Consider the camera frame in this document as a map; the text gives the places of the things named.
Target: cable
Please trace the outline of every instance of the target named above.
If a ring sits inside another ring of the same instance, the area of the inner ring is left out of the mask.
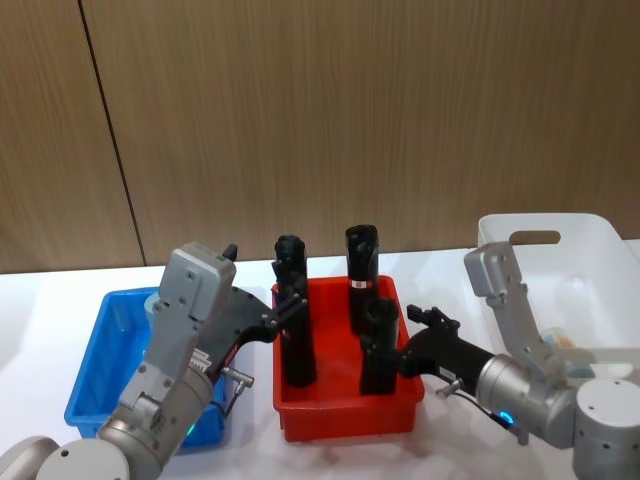
[[[227,418],[231,413],[231,409],[235,405],[236,400],[238,399],[239,396],[240,395],[234,394],[233,397],[231,397],[231,400],[229,401],[229,404],[227,405],[226,408],[222,404],[216,402],[215,400],[212,400],[210,403],[211,405],[214,405],[215,407],[217,407],[218,410],[220,410],[220,413],[222,413],[223,418]]]
[[[473,405],[474,407],[476,407],[478,410],[480,410],[482,413],[484,413],[487,417],[489,417],[491,420],[493,420],[494,422],[496,422],[498,425],[500,425],[502,428],[504,428],[505,430],[509,430],[509,427],[511,426],[509,424],[509,422],[507,422],[505,419],[499,417],[498,415],[496,415],[495,413],[491,413],[491,412],[487,412],[484,408],[482,408],[480,406],[480,404],[478,402],[476,402],[474,399],[472,399],[471,397],[467,397],[466,395],[462,395],[461,393],[458,392],[454,392],[451,395],[455,395],[456,397],[460,397],[464,400],[466,400],[467,402],[469,402],[471,405]]]

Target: table surface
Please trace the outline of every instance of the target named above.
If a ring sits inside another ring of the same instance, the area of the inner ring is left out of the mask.
[[[640,258],[640,240],[628,241]],[[491,349],[479,300],[462,258],[468,249],[380,255],[403,310],[437,305],[461,321],[460,335]],[[0,453],[32,435],[59,444],[79,438],[63,419],[103,296],[113,290],[157,286],[164,267],[0,275]],[[238,262],[234,284],[268,301],[270,261]],[[346,274],[344,257],[309,259],[310,277]],[[410,333],[420,330],[408,325]],[[423,377],[425,401],[414,431],[308,444],[284,441],[272,406],[272,345],[250,344],[236,367],[254,375],[227,420],[216,449],[172,459],[163,479],[421,479],[540,480],[575,478],[571,451],[536,438],[528,447],[461,399],[440,400],[444,385]]]

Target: wood panel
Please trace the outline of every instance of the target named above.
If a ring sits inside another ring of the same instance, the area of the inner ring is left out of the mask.
[[[74,0],[0,0],[0,272],[140,265]]]
[[[152,263],[470,246],[490,212],[640,236],[640,2],[83,3]]]

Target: black cap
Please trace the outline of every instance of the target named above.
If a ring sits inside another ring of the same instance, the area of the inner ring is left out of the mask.
[[[364,309],[363,333],[381,347],[394,348],[398,313],[398,306],[391,298],[369,300]]]
[[[304,242],[296,235],[281,235],[274,246],[276,261],[287,270],[307,274],[307,254]]]
[[[374,280],[378,276],[378,229],[374,225],[356,225],[344,234],[349,278]]]

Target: black bottle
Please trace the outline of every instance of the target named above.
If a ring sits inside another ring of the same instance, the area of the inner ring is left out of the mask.
[[[345,232],[349,275],[351,331],[362,333],[364,306],[378,298],[378,230],[373,225],[357,225]]]
[[[390,298],[376,298],[365,306],[363,335],[372,340],[368,350],[363,352],[360,374],[362,395],[390,394],[396,391],[396,367],[385,362],[384,356],[371,355],[371,349],[378,352],[393,352],[398,341],[398,306]]]
[[[298,294],[309,298],[307,290],[307,255],[305,245],[295,235],[282,235],[275,244],[276,260],[272,263],[278,282],[276,303]],[[285,380],[295,387],[306,387],[316,380],[316,359],[309,304],[302,309],[280,335],[280,351]]]

